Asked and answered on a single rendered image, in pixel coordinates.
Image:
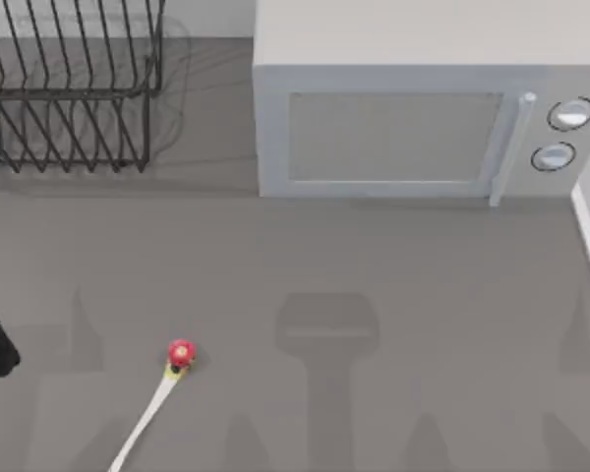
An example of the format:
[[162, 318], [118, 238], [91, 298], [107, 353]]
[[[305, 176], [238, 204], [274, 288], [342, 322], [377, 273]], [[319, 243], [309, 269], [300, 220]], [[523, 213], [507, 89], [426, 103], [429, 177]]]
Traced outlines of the white spoon with red topping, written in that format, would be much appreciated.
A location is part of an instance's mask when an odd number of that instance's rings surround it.
[[188, 339], [175, 339], [169, 343], [162, 379], [151, 397], [147, 408], [142, 413], [129, 436], [127, 436], [106, 472], [121, 472], [126, 459], [138, 439], [177, 383], [191, 370], [196, 358], [197, 348], [192, 341]]

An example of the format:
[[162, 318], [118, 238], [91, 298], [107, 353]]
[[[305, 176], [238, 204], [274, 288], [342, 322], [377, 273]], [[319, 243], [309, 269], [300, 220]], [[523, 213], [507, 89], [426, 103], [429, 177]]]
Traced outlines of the microwave oven door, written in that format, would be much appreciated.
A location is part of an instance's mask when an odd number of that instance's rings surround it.
[[260, 193], [489, 199], [520, 67], [263, 65], [253, 71]]

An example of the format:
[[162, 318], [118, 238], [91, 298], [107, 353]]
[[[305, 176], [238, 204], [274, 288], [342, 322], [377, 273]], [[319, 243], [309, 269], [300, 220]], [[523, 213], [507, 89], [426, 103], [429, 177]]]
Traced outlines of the small microwave knob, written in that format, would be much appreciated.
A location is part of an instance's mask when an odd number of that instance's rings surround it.
[[559, 142], [537, 148], [533, 152], [530, 162], [539, 172], [557, 172], [567, 168], [575, 158], [575, 147], [569, 143]]

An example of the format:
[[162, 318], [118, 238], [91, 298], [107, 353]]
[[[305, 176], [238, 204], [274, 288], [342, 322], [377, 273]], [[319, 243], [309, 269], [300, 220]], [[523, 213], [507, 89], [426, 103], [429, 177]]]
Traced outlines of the large microwave knob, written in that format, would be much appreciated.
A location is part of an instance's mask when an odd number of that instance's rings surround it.
[[559, 132], [569, 132], [585, 126], [590, 121], [590, 99], [577, 97], [556, 103], [547, 117], [548, 124]]

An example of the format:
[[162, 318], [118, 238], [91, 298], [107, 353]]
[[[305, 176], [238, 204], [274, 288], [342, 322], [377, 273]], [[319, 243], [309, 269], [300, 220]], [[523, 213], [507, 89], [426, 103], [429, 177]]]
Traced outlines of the pale microwave oven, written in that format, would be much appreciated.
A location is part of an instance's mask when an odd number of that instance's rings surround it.
[[[537, 102], [504, 196], [562, 198], [590, 162], [590, 121], [559, 132], [551, 108], [590, 99], [590, 0], [258, 0], [253, 71], [263, 65], [501, 66], [531, 71]], [[539, 172], [537, 148], [575, 159]]]

